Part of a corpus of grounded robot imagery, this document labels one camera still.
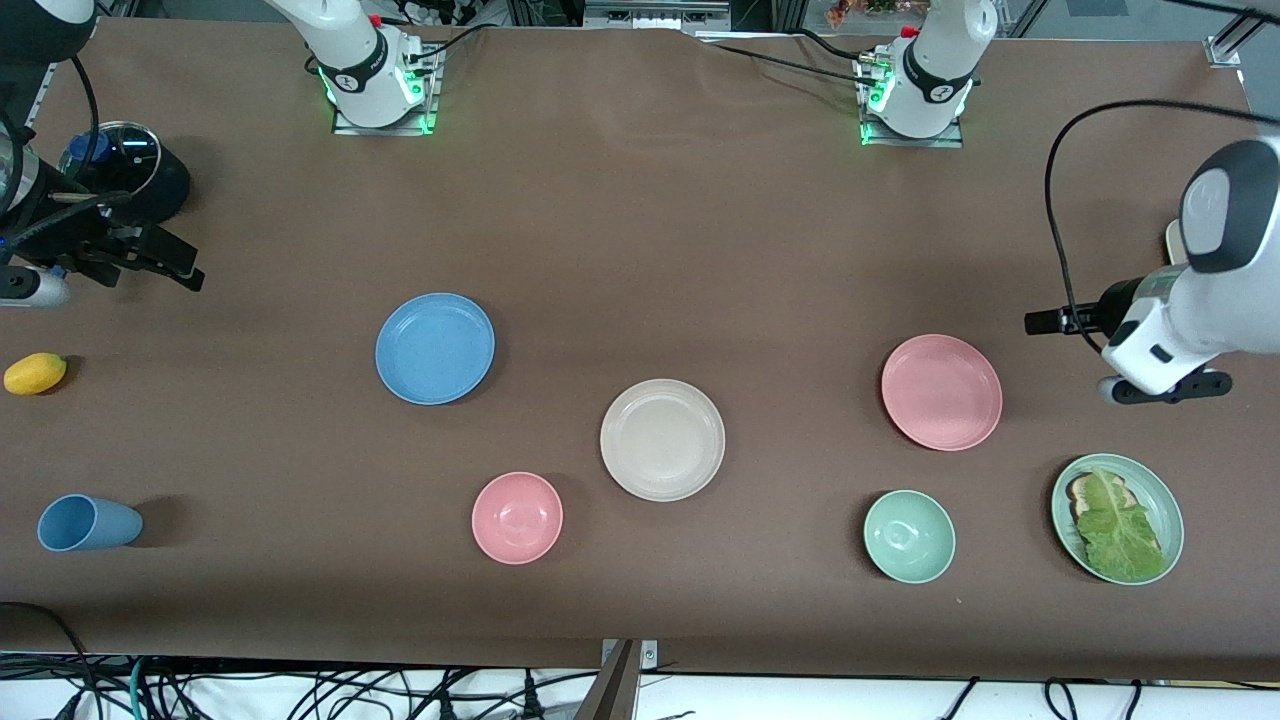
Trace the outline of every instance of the yellow lemon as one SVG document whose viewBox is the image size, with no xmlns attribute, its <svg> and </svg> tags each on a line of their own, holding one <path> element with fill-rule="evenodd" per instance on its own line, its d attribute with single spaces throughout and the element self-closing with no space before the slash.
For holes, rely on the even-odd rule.
<svg viewBox="0 0 1280 720">
<path fill-rule="evenodd" d="M 52 352 L 37 352 L 4 372 L 4 388 L 14 395 L 37 395 L 61 382 L 65 374 L 67 360 Z"/>
</svg>

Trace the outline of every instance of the blue cup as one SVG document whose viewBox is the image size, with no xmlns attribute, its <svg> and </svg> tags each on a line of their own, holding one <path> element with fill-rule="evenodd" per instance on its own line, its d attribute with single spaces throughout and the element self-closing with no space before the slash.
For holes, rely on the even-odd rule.
<svg viewBox="0 0 1280 720">
<path fill-rule="evenodd" d="M 142 533 L 142 515 L 119 502 L 67 495 L 40 516 L 36 537 L 51 552 L 102 550 L 128 544 Z"/>
</svg>

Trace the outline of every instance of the lettuce leaf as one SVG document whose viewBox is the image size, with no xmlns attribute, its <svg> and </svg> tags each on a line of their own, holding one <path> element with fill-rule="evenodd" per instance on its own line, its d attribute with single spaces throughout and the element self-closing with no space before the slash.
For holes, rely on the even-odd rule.
<svg viewBox="0 0 1280 720">
<path fill-rule="evenodd" d="M 1165 569 L 1165 555 L 1142 505 L 1125 507 L 1128 496 L 1115 473 L 1094 470 L 1084 480 L 1089 509 L 1075 528 L 1084 538 L 1089 566 L 1114 580 L 1138 583 Z"/>
</svg>

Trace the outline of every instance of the mint green bowl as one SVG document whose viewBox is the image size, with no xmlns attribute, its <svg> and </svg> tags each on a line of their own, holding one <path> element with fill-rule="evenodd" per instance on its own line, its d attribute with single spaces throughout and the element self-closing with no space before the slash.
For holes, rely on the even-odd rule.
<svg viewBox="0 0 1280 720">
<path fill-rule="evenodd" d="M 938 501 L 914 489 L 881 496 L 867 511 L 863 542 L 872 562 L 902 583 L 928 583 L 951 566 L 956 529 Z"/>
</svg>

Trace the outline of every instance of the bowl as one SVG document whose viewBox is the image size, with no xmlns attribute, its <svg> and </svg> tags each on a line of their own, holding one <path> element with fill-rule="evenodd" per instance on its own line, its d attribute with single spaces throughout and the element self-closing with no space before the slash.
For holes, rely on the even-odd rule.
<svg viewBox="0 0 1280 720">
<path fill-rule="evenodd" d="M 559 493 L 532 473 L 507 473 L 489 480 L 471 507 L 476 544 L 504 565 L 524 565 L 547 555 L 563 523 Z"/>
<path fill-rule="evenodd" d="M 938 501 L 914 489 L 896 489 L 867 511 L 863 542 L 882 573 L 919 584 L 936 580 L 951 566 L 956 529 Z"/>
</svg>

